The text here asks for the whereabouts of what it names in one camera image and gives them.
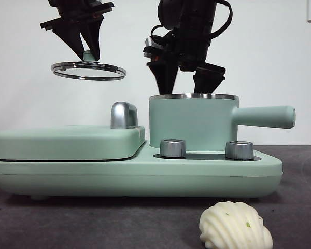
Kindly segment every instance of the shell-shaped cake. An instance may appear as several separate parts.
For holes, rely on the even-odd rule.
[[[200,218],[207,249],[272,249],[273,240],[257,211],[243,202],[219,202]]]

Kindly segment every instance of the saucepan handle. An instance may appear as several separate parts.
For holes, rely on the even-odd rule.
[[[233,122],[238,125],[290,129],[295,121],[292,106],[236,108],[233,112]]]

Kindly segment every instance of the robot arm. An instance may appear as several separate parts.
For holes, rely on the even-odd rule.
[[[49,0],[61,17],[40,24],[53,30],[83,60],[84,47],[80,35],[88,44],[95,61],[100,59],[99,28],[103,14],[112,11],[114,4],[97,0]]]
[[[226,23],[211,32],[217,3],[229,7]],[[195,93],[212,93],[225,79],[225,68],[205,63],[211,39],[230,25],[231,5],[225,0],[161,0],[158,6],[161,25],[155,26],[146,40],[145,56],[151,59],[147,66],[157,80],[160,94],[171,94],[178,68],[194,72]],[[165,36],[155,36],[159,27],[170,30]]]

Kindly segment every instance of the metal ring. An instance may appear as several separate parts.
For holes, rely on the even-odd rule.
[[[92,69],[92,70],[102,70],[119,74],[119,76],[111,76],[111,77],[98,77],[98,76],[78,76],[73,74],[65,74],[64,71],[67,69],[75,69],[75,68],[84,68],[84,69]],[[93,61],[79,61],[79,62],[60,62],[53,64],[51,66],[51,70],[55,75],[69,78],[69,79],[82,79],[82,80],[119,80],[123,79],[126,76],[126,70],[120,68],[118,66],[103,64],[99,62]]]
[[[164,94],[150,97],[150,100],[155,99],[225,99],[238,100],[238,96],[228,94],[210,94],[210,93],[181,93],[181,94]]]

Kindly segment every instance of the green pot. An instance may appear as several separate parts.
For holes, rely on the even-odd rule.
[[[150,145],[162,139],[186,140],[189,151],[225,150],[237,141],[237,126],[290,129],[291,106],[238,108],[238,97],[224,94],[171,94],[150,98]]]

